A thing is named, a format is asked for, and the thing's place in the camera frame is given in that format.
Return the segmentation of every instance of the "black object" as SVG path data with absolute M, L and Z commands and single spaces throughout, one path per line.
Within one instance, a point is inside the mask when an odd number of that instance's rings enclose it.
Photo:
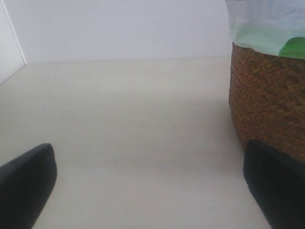
M 0 167 L 0 229 L 31 229 L 56 177 L 50 144 L 37 146 Z
M 273 229 L 305 229 L 305 164 L 260 141 L 244 160 L 249 189 Z

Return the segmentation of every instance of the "plastic bag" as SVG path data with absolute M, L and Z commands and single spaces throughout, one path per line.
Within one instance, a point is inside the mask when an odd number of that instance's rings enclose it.
M 225 0 L 230 35 L 244 48 L 305 59 L 305 0 Z

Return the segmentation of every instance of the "wicker basket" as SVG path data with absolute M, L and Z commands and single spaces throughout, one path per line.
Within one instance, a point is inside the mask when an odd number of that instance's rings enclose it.
M 233 45 L 229 102 L 243 147 L 256 139 L 305 162 L 305 60 Z

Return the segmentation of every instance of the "brown woven basket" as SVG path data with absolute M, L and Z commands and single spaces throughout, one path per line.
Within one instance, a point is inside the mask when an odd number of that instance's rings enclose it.
M 305 162 L 305 61 L 233 45 L 229 102 L 243 147 L 263 141 Z

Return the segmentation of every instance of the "floor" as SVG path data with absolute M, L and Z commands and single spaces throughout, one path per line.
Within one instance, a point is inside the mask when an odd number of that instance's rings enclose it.
M 35 229 L 268 229 L 243 178 L 229 58 L 27 65 L 0 87 L 0 162 L 52 143 Z

